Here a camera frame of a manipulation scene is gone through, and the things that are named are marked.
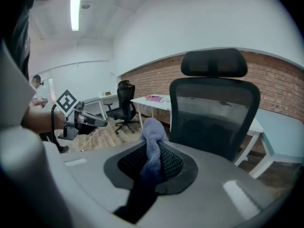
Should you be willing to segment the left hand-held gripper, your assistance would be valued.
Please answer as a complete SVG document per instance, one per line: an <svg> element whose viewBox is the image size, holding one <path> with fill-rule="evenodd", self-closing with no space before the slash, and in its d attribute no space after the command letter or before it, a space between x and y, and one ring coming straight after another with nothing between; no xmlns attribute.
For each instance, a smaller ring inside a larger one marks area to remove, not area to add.
<svg viewBox="0 0 304 228"><path fill-rule="evenodd" d="M94 127L106 127L108 122L94 114L83 111L84 102L77 100L67 89L56 100L56 106L65 116L65 126L59 139L72 141L79 134L84 123Z"/></svg>

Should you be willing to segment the long ceiling light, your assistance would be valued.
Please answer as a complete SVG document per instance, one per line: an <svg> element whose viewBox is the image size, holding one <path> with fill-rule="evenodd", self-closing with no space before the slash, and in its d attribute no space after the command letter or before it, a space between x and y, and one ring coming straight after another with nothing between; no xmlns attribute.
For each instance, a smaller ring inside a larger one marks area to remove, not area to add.
<svg viewBox="0 0 304 228"><path fill-rule="evenodd" d="M70 0L70 21L72 31L79 31L81 0Z"/></svg>

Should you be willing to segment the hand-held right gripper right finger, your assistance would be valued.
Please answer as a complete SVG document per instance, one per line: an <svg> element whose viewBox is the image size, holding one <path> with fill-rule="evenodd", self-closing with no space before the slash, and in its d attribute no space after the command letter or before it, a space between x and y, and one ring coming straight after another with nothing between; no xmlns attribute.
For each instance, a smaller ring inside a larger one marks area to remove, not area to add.
<svg viewBox="0 0 304 228"><path fill-rule="evenodd" d="M220 156L184 145L167 145L197 164L195 181L182 193L159 196L142 228L262 228L280 209L257 179Z"/></svg>

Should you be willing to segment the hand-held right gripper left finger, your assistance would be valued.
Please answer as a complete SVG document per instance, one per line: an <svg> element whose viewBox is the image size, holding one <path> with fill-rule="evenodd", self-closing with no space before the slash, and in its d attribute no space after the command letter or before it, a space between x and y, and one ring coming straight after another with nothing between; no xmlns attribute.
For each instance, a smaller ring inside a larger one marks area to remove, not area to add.
<svg viewBox="0 0 304 228"><path fill-rule="evenodd" d="M129 195L116 188L104 173L105 161L141 141L105 149L60 154L54 144L44 142L53 181L68 209L71 228L136 228L113 214Z"/></svg>

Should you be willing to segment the person's black shirt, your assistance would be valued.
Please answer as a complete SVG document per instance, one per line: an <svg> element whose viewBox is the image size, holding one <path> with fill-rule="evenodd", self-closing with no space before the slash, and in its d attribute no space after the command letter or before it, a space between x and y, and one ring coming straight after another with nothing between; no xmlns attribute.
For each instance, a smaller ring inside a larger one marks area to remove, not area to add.
<svg viewBox="0 0 304 228"><path fill-rule="evenodd" d="M5 44L14 62L26 79L29 79L29 11L33 3L34 0L27 0L18 8L17 14L13 16L13 23L4 36Z"/></svg>

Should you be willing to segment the light blue table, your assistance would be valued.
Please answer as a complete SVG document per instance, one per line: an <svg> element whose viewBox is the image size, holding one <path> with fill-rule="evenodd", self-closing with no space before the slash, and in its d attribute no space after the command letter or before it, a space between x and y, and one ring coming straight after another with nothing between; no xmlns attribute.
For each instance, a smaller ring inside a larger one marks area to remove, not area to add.
<svg viewBox="0 0 304 228"><path fill-rule="evenodd" d="M258 178L274 162L304 165L304 123L275 112L259 109L255 118L264 129L261 142L265 156L249 173Z"/></svg>

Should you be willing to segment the white desk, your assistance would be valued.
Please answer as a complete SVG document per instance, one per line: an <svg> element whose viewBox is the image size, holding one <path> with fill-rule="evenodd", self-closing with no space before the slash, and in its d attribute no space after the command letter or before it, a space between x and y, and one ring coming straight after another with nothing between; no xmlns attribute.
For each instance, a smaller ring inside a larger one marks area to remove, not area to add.
<svg viewBox="0 0 304 228"><path fill-rule="evenodd" d="M84 101L84 110L94 115L100 116L107 120L110 110L105 104L112 104L111 109L116 109L119 106L118 96L116 94L102 97L95 97Z"/></svg>

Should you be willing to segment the white table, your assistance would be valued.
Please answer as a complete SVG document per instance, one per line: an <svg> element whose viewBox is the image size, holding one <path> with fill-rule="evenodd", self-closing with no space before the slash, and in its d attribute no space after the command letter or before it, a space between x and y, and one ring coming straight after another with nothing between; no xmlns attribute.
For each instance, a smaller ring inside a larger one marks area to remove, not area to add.
<svg viewBox="0 0 304 228"><path fill-rule="evenodd" d="M143 128L143 120L142 120L142 115L141 115L141 111L140 111L140 105L150 107L151 111L152 111L152 117L154 117L154 113L153 113L154 108L169 111L170 112L170 123L172 123L170 96L153 94L153 95L148 95L147 97L151 97L151 96L156 96L156 98L160 99L160 100L159 101L147 100L145 96L131 100L137 106L141 128ZM258 120L256 118L254 118L254 120L252 121L251 126L247 132L247 135L251 136L251 140L249 141L247 146L241 150L240 154L237 156L236 160L234 161L234 164L236 166L238 166L242 161L244 161L247 158L247 155L254 147L260 134L262 134L263 132L264 132L264 129L262 128L262 126L260 125Z"/></svg>

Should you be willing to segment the pink cloth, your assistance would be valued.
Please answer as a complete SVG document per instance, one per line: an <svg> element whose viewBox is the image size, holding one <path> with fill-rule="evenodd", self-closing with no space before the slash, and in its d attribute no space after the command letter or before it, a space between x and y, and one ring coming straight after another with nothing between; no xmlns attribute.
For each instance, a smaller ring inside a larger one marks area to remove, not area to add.
<svg viewBox="0 0 304 228"><path fill-rule="evenodd" d="M147 95L144 97L146 101L161 103L163 102L163 97L160 95Z"/></svg>

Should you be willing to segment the blue cloth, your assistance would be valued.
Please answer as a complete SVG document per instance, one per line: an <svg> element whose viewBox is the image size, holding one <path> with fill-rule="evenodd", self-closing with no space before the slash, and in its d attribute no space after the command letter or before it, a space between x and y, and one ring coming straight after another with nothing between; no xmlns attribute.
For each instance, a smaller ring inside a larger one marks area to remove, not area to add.
<svg viewBox="0 0 304 228"><path fill-rule="evenodd" d="M147 118L141 139L146 141L147 161L140 172L139 183L145 189L154 189L162 182L161 149L158 142L167 141L168 138L160 121Z"/></svg>

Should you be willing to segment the person's left forearm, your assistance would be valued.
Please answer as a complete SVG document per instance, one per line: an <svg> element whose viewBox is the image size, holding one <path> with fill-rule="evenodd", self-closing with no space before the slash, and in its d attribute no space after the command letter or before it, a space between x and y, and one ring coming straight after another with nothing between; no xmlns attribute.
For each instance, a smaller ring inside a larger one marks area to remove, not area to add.
<svg viewBox="0 0 304 228"><path fill-rule="evenodd" d="M52 119L54 120L54 129L64 129L66 118L61 111L54 111L54 118L51 111L43 111L37 106L30 105L22 119L23 126L31 131L40 134L52 130Z"/></svg>

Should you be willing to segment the large black mesh office chair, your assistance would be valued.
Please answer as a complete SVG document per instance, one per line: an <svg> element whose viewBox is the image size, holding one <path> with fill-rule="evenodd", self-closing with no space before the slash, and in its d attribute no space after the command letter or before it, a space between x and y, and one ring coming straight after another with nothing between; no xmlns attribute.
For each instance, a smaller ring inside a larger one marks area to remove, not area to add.
<svg viewBox="0 0 304 228"><path fill-rule="evenodd" d="M182 78L170 84L170 141L233 161L260 103L256 85L242 80L247 63L235 48L191 51Z"/></svg>

